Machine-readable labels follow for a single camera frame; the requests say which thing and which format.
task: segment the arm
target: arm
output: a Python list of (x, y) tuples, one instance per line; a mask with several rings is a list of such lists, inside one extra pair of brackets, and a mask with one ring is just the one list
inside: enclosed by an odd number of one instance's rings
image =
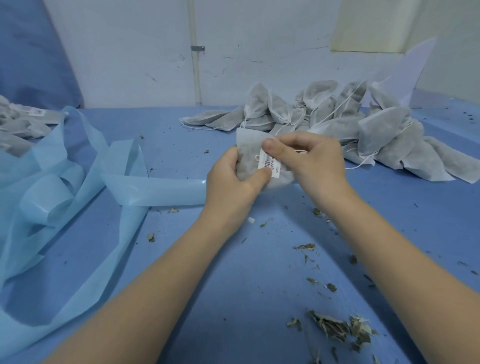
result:
[(234, 146), (208, 173), (198, 220), (45, 363), (156, 363), (206, 268), (270, 180), (264, 168), (239, 182), (236, 161)]
[[(480, 363), (480, 295), (363, 202), (345, 179), (336, 139), (292, 133), (264, 141), (339, 228), (429, 363)], [(289, 146), (309, 151), (297, 154)]]

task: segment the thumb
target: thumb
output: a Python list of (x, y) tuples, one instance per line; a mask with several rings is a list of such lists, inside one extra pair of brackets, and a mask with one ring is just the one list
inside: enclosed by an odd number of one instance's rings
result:
[(289, 146), (286, 146), (276, 138), (267, 138), (262, 142), (262, 148), (265, 152), (270, 154), (273, 158), (285, 163), (290, 168), (298, 164), (300, 156)]
[(255, 173), (245, 182), (254, 189), (256, 194), (259, 194), (262, 188), (270, 181), (271, 177), (272, 170), (268, 167), (263, 167), (256, 170)]

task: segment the light blue plastic strip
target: light blue plastic strip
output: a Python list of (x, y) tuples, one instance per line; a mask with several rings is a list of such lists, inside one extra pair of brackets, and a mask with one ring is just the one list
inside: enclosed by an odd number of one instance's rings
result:
[[(0, 287), (6, 279), (33, 267), (40, 250), (107, 185), (122, 205), (119, 243), (65, 304), (50, 324), (29, 326), (0, 310), (0, 358), (13, 354), (81, 315), (98, 302), (149, 206), (199, 205), (205, 181), (148, 178), (141, 148), (133, 140), (109, 147), (102, 133), (78, 113), (97, 151), (87, 176), (67, 159), (63, 123), (15, 162), (0, 156)], [(43, 228), (29, 235), (34, 225)]]

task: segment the forearm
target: forearm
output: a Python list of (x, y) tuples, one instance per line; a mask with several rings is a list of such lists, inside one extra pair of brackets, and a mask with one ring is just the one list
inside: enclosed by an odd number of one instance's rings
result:
[(480, 296), (436, 265), (347, 188), (329, 218), (430, 363), (480, 362)]
[(206, 268), (229, 237), (200, 217), (46, 363), (155, 363)]

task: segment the blue tabletop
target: blue tabletop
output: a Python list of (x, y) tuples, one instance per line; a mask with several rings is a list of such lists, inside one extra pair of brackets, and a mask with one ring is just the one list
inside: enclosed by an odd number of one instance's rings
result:
[[(179, 117), (202, 109), (90, 109), (84, 113), (108, 142), (137, 138), (150, 176), (205, 178), (212, 164), (235, 144), (235, 132), (192, 130), (180, 124)], [(440, 119), (435, 113), (416, 112), (421, 121), (427, 119), (425, 115), (432, 119), (424, 121), (426, 135), (480, 158), (474, 140), (435, 126)], [(65, 139), (70, 159), (89, 169), (95, 153), (78, 119), (66, 122)], [(432, 183), (381, 164), (348, 170), (347, 178), (417, 247), (480, 291), (480, 276), (471, 272), (480, 271), (480, 183)], [(391, 307), (377, 289), (369, 287), (364, 267), (349, 263), (347, 245), (332, 223), (314, 215), (313, 207), (297, 185), (257, 199), (250, 213), (255, 222), (245, 222), (216, 257), (160, 363), (306, 363), (312, 359), (310, 353), (320, 349), (322, 363), (328, 364), (334, 363), (332, 346), (341, 363), (370, 364), (372, 354), (381, 363), (424, 363)], [(201, 207), (178, 207), (178, 213), (168, 214), (168, 209), (154, 207), (148, 212), (101, 303), (162, 255), (201, 211)], [(0, 294), (2, 306), (22, 322), (49, 322), (118, 243), (119, 217), (120, 206), (103, 190), (49, 244), (40, 264), (7, 283)], [(155, 234), (154, 243), (148, 241), (148, 233)], [(292, 246), (312, 242), (319, 254), (308, 252), (313, 261), (305, 263), (302, 252)], [(459, 265), (459, 260), (469, 266)], [(313, 286), (306, 278), (320, 284)], [(327, 283), (335, 284), (337, 292), (325, 289)], [(98, 307), (2, 363), (39, 362)], [(347, 343), (327, 340), (306, 320), (306, 309), (343, 320), (359, 314), (370, 320), (379, 335), (361, 353), (351, 352)], [(302, 332), (287, 328), (292, 317), (303, 319)]]

